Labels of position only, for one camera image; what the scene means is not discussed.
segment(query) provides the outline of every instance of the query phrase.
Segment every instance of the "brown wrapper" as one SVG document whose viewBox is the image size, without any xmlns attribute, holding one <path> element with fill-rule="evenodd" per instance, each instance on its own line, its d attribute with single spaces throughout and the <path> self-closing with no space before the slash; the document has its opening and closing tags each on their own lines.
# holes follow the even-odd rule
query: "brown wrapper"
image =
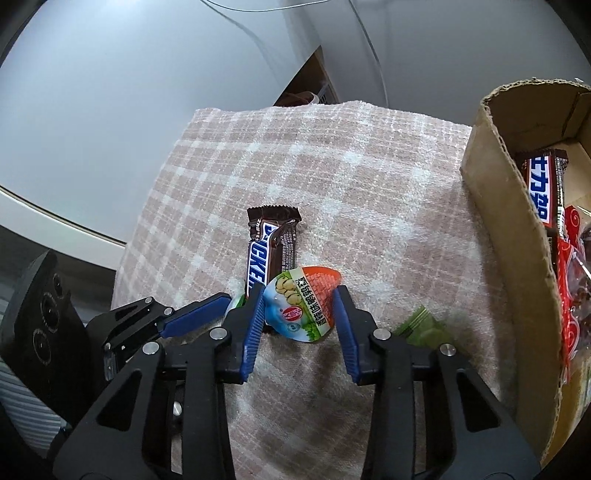
<svg viewBox="0 0 591 480">
<path fill-rule="evenodd" d="M 552 266 L 556 272 L 558 237 L 566 239 L 564 226 L 564 169 L 569 164 L 565 150 L 546 148 L 535 152 L 522 153 L 516 159 L 523 175 L 538 217 L 544 224 Z"/>
<path fill-rule="evenodd" d="M 246 296 L 255 283 L 267 285 L 281 272 L 296 267 L 296 225 L 301 222 L 295 207 L 270 206 L 247 209 L 251 241 L 246 266 Z"/>
</svg>

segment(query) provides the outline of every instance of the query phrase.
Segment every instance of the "brown cardboard piece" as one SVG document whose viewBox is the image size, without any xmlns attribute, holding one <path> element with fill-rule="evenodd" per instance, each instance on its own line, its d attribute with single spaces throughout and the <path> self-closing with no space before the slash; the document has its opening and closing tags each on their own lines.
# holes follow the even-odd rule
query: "brown cardboard piece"
<svg viewBox="0 0 591 480">
<path fill-rule="evenodd" d="M 591 210 L 591 89 L 525 80 L 482 99 L 462 175 L 491 236 L 517 342 L 517 424 L 543 463 L 562 447 L 586 402 L 588 365 L 561 387 L 560 299 L 547 237 L 511 156 L 564 148 L 567 205 Z"/>
</svg>

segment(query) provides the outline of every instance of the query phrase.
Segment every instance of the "plaid tablecloth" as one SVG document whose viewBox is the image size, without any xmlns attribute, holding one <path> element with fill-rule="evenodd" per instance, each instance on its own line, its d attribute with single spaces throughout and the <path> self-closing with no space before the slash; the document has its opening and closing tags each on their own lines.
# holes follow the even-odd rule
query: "plaid tablecloth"
<svg viewBox="0 0 591 480">
<path fill-rule="evenodd" d="M 424 303 L 511 408 L 511 318 L 458 171 L 469 133 L 362 102 L 198 110 L 150 192 L 113 307 L 239 294 L 246 208 L 294 205 L 298 264 L 339 270 L 382 327 Z M 373 391 L 351 383 L 335 332 L 317 344 L 265 335 L 248 383 L 226 391 L 239 479 L 359 478 Z"/>
</svg>

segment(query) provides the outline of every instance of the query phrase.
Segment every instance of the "white wire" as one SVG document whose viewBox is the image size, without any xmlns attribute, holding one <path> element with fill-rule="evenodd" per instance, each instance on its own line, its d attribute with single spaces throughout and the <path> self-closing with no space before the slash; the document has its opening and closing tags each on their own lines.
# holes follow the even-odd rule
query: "white wire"
<svg viewBox="0 0 591 480">
<path fill-rule="evenodd" d="M 207 2 L 208 4 L 215 5 L 216 7 L 219 7 L 219 8 L 223 8 L 225 10 L 231 10 L 232 12 L 246 12 L 246 13 L 277 12 L 279 10 L 288 10 L 290 8 L 305 7 L 306 5 L 317 5 L 317 4 L 323 4 L 326 2 L 330 2 L 330 0 L 316 0 L 314 2 L 306 2 L 305 4 L 288 5 L 286 7 L 265 8 L 262 10 L 245 10 L 242 8 L 227 7 L 226 5 L 218 4 L 217 2 L 214 2 L 213 0 L 204 0 L 204 1 Z M 363 31 L 363 35 L 365 36 L 365 40 L 367 41 L 369 49 L 371 50 L 371 53 L 374 56 L 375 63 L 378 66 L 379 77 L 382 80 L 382 88 L 384 90 L 384 99 L 386 100 L 386 108 L 390 108 L 390 101 L 388 99 L 388 89 L 386 88 L 386 80 L 384 79 L 384 71 L 382 70 L 382 64 L 379 61 L 378 53 L 375 51 L 374 44 L 371 41 L 371 38 L 369 38 L 369 33 L 368 33 L 367 29 L 365 28 L 365 25 L 363 24 L 361 17 L 359 16 L 359 12 L 355 8 L 355 4 L 353 3 L 353 0 L 349 0 L 349 5 L 351 6 L 351 10 L 353 10 L 353 13 L 355 14 L 355 18 L 357 18 L 357 22 L 359 23 L 359 26 L 361 27 L 361 30 Z"/>
</svg>

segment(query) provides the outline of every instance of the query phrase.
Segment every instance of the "screw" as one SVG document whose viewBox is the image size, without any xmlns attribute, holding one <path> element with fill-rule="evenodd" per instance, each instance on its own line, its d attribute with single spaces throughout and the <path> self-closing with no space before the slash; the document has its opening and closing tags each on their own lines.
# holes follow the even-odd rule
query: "screw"
<svg viewBox="0 0 591 480">
<path fill-rule="evenodd" d="M 457 353 L 456 347 L 451 343 L 442 343 L 439 351 L 445 356 L 454 356 Z"/>
<path fill-rule="evenodd" d="M 173 415 L 175 417 L 180 417 L 183 413 L 183 406 L 179 402 L 174 402 L 173 404 Z"/>
<path fill-rule="evenodd" d="M 223 340 L 224 338 L 226 338 L 227 334 L 228 334 L 228 331 L 222 327 L 216 327 L 209 332 L 209 336 L 213 340 Z"/>
<path fill-rule="evenodd" d="M 142 351 L 146 355 L 153 355 L 159 349 L 160 349 L 160 345 L 157 342 L 148 342 L 142 347 Z"/>
<path fill-rule="evenodd" d="M 390 331 L 386 330 L 385 328 L 376 328 L 374 330 L 374 337 L 376 337 L 378 340 L 388 340 L 391 336 L 392 334 Z"/>
</svg>

